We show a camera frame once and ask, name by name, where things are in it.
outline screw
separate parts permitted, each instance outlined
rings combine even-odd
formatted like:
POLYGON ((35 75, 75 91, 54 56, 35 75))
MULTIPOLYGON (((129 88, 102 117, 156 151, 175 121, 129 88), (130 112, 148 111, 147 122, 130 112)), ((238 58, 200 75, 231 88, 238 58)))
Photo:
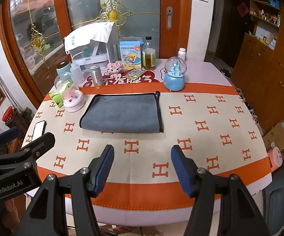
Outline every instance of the screw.
POLYGON ((204 174, 206 172, 205 168, 197 168, 199 174, 204 174))
POLYGON ((87 167, 84 167, 84 168, 81 168, 80 172, 81 172, 81 174, 84 175, 84 174, 89 172, 89 169, 87 167))
POLYGON ((239 177, 238 177, 238 175, 236 175, 236 174, 232 174, 232 175, 230 175, 230 179, 232 179, 232 180, 237 180, 239 177))
POLYGON ((51 181, 51 180, 54 180, 55 179, 55 175, 54 174, 49 174, 48 176, 47 176, 47 179, 49 180, 49 181, 51 181))
POLYGON ((31 166, 31 163, 29 161, 24 163, 25 169, 29 168, 30 166, 31 166))

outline metal can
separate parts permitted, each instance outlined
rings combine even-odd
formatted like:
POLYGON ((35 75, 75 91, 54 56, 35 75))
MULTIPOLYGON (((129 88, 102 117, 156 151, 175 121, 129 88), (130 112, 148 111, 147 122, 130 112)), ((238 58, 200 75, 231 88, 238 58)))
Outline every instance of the metal can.
POLYGON ((91 66, 89 69, 91 70, 91 76, 94 83, 94 87, 96 89, 100 89, 104 86, 102 71, 100 70, 100 67, 98 65, 91 66))

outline gray microfiber towel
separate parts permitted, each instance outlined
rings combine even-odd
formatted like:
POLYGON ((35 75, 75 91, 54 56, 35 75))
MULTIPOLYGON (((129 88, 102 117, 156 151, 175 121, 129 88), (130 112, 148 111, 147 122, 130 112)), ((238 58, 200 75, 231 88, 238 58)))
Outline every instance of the gray microfiber towel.
POLYGON ((160 92, 95 95, 80 119, 86 130, 118 133, 163 132, 160 92))

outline table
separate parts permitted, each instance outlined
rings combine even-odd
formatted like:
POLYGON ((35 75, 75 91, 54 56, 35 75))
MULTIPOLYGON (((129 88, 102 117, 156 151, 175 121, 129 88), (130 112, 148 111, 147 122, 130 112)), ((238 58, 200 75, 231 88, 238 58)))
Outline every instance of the table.
MULTIPOLYGON (((170 149, 174 144, 213 174, 238 174, 252 195, 272 181, 260 132, 227 79, 211 63, 187 61, 185 88, 170 92, 162 83, 165 61, 157 60, 154 72, 137 79, 140 83, 106 79, 107 86, 95 89, 89 87, 92 82, 88 77, 86 87, 81 88, 86 104, 75 113, 59 109, 46 96, 27 131, 24 145, 31 141, 35 123, 46 120, 46 131, 56 138, 55 146, 37 161, 42 180, 50 173, 73 174, 98 157, 106 144, 114 146, 115 160, 104 191, 92 199, 99 222, 151 226, 189 219, 193 199, 182 192, 172 165, 170 149), (157 90, 161 92, 164 133, 122 134, 79 127, 95 94, 157 90)), ((72 214, 71 199, 65 201, 67 213, 72 214)), ((219 210, 220 199, 216 198, 214 211, 219 210)))

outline plastic dome display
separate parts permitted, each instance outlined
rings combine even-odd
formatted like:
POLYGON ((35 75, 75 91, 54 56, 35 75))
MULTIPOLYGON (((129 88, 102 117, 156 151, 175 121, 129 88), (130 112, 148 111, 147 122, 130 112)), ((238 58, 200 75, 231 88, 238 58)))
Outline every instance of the plastic dome display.
POLYGON ((54 80, 54 86, 62 97, 63 105, 67 111, 76 112, 84 106, 84 95, 69 72, 58 75, 54 80))
POLYGON ((185 75, 187 71, 187 64, 180 57, 173 56, 165 63, 165 72, 174 78, 180 78, 185 75))
POLYGON ((185 86, 186 71, 187 64, 182 58, 176 56, 169 58, 165 63, 164 86, 173 91, 182 90, 185 86))

